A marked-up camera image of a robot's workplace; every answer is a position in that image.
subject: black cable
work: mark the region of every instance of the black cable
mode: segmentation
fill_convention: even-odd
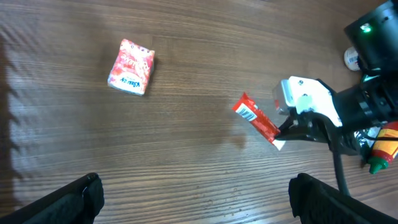
[[[398,141],[398,138],[390,138],[390,137],[378,137],[378,138],[372,138],[372,137],[366,137],[368,140],[374,140],[374,141]]]
[[[349,196],[346,179],[344,178],[343,163],[338,152],[333,152],[333,164],[335,165],[335,174],[337,180],[338,190],[343,194]]]

